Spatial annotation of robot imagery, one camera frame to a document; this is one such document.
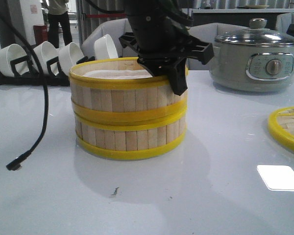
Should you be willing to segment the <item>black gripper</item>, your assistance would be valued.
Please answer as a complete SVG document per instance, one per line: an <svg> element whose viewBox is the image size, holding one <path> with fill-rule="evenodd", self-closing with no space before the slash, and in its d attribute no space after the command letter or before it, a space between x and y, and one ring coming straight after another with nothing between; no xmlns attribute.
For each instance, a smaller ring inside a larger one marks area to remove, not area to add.
<svg viewBox="0 0 294 235"><path fill-rule="evenodd" d="M121 46L135 51L152 75L167 66L172 91L182 95L187 90L186 60L207 64L214 56L212 44L189 34L193 18L176 0L125 0L123 7L132 31L119 38Z"/></svg>

